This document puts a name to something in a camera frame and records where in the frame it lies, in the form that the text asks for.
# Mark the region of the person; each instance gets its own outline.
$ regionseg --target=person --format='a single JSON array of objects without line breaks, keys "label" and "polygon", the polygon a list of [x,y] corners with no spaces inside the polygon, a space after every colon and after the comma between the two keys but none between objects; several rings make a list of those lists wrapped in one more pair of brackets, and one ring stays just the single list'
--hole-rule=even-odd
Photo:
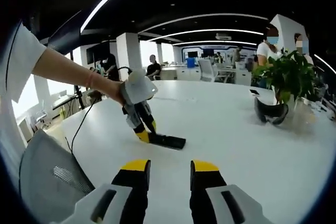
[{"label": "person", "polygon": [[238,46],[234,51],[233,51],[233,56],[232,56],[232,66],[235,68],[236,67],[236,62],[240,62],[240,51],[241,51],[241,46]]},{"label": "person", "polygon": [[149,79],[154,80],[154,76],[160,75],[161,66],[156,62],[155,55],[150,55],[149,61],[151,62],[151,64],[147,67],[146,76],[148,76]]},{"label": "person", "polygon": [[259,66],[266,65],[269,57],[274,59],[279,58],[276,48],[276,44],[279,40],[279,32],[275,26],[272,26],[271,24],[269,26],[270,28],[267,29],[266,38],[258,45],[257,56]]},{"label": "person", "polygon": [[215,59],[217,63],[223,63],[223,57],[221,56],[220,52],[217,52],[215,55]]},{"label": "person", "polygon": [[253,57],[253,70],[256,70],[259,67],[258,56],[254,55]]},{"label": "person", "polygon": [[[3,70],[6,72],[4,64],[1,66],[0,72]],[[124,99],[120,92],[121,82],[104,78],[100,74],[67,59],[59,52],[47,48],[23,24],[18,26],[7,73],[6,90],[15,102],[18,102],[32,73],[46,79],[98,90],[122,106],[124,105]],[[4,90],[4,87],[0,87],[0,95]]]},{"label": "person", "polygon": [[313,59],[309,55],[309,41],[308,38],[303,38],[301,34],[295,34],[296,49],[307,60],[308,63],[314,65]]},{"label": "person", "polygon": [[112,81],[120,81],[119,71],[117,67],[116,57],[113,54],[109,54],[108,57],[102,61],[101,66],[105,69],[105,74],[108,79]]}]

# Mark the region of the white sleeve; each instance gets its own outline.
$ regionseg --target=white sleeve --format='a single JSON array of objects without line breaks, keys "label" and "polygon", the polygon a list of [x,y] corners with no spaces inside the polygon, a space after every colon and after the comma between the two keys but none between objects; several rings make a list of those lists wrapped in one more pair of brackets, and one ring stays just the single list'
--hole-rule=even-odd
[{"label": "white sleeve", "polygon": [[18,102],[35,64],[46,46],[22,24],[20,25],[8,65],[7,88],[10,98]]},{"label": "white sleeve", "polygon": [[263,55],[267,58],[268,55],[268,47],[265,43],[260,43],[258,45],[258,49],[257,49],[257,55]]}]

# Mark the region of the smartphone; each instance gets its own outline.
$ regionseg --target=smartphone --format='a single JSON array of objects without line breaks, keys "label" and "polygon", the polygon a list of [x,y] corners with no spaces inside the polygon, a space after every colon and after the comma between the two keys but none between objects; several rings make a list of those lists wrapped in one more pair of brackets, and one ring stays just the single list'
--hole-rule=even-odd
[{"label": "smartphone", "polygon": [[252,95],[255,95],[255,96],[259,96],[260,94],[258,93],[257,90],[254,90],[254,89],[250,89],[250,92]]}]

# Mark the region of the ceiling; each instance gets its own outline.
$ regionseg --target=ceiling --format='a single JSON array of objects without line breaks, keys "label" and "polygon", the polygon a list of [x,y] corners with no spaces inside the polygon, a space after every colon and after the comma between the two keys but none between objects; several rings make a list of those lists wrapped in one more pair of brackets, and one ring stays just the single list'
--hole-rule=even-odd
[{"label": "ceiling", "polygon": [[[52,35],[78,11],[89,14],[100,0],[25,0],[30,4],[30,21],[37,24],[36,35],[43,39]],[[332,12],[325,12],[328,0],[109,0],[93,17],[83,32],[86,43],[115,39],[124,32],[140,33],[140,39],[151,34],[164,36],[201,29],[242,29],[263,33],[276,14],[282,14],[306,27],[314,52],[326,55],[336,36],[331,25]],[[221,15],[172,20],[204,14],[247,14],[264,17]],[[159,39],[157,42],[189,42],[215,40],[216,31],[189,33]],[[235,41],[259,43],[261,35],[225,32]]]}]

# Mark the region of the desk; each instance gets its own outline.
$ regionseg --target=desk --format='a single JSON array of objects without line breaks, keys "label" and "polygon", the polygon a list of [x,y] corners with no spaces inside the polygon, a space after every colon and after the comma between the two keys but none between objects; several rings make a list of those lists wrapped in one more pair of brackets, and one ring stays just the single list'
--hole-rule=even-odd
[{"label": "desk", "polygon": [[[228,184],[236,184],[263,206],[275,224],[297,224],[319,197],[333,165],[336,128],[324,114],[312,134],[298,136],[261,125],[249,87],[233,84],[156,81],[149,101],[162,134],[186,138],[176,151],[138,140],[112,100],[95,104],[79,131],[73,152],[91,182],[111,183],[120,167],[152,160],[145,223],[191,224],[190,161],[217,165]],[[273,92],[254,88],[272,104]],[[71,142],[88,108],[65,119]]]},{"label": "desk", "polygon": [[201,70],[199,67],[187,68],[186,65],[170,66],[162,68],[160,75],[162,80],[200,81]]},{"label": "desk", "polygon": [[52,104],[53,110],[58,109],[59,107],[67,104],[68,102],[71,102],[72,100],[74,100],[76,98],[77,98],[77,95],[72,95],[72,96],[65,95],[65,96],[59,98],[57,101],[55,101]]}]

